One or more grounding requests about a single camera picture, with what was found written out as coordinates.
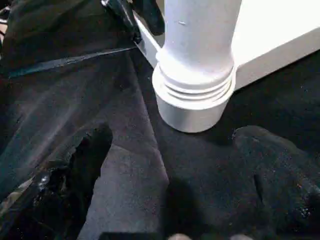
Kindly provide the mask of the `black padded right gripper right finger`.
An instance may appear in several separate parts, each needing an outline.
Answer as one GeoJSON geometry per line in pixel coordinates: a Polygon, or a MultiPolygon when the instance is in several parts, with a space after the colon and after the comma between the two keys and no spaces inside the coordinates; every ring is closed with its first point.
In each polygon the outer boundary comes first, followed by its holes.
{"type": "Polygon", "coordinates": [[[320,163],[293,142],[259,126],[234,131],[232,143],[252,174],[274,239],[320,237],[320,163]]]}

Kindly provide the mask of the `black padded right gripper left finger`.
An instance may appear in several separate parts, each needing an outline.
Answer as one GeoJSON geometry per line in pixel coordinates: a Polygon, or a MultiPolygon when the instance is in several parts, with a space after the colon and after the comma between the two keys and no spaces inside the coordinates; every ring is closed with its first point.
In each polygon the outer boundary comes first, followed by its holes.
{"type": "Polygon", "coordinates": [[[69,160],[48,162],[29,186],[5,200],[0,238],[77,239],[112,140],[111,129],[101,123],[84,134],[69,160]]]}

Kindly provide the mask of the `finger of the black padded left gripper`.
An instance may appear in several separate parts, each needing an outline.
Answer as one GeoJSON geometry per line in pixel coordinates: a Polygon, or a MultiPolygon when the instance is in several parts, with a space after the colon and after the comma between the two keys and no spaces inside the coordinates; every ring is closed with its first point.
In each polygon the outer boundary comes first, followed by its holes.
{"type": "Polygon", "coordinates": [[[165,21],[155,0],[133,0],[132,7],[144,19],[154,36],[160,36],[165,32],[165,21]]]}
{"type": "Polygon", "coordinates": [[[102,0],[101,5],[116,16],[121,21],[130,35],[130,39],[135,43],[142,40],[141,32],[133,14],[132,7],[127,0],[102,0]]]}

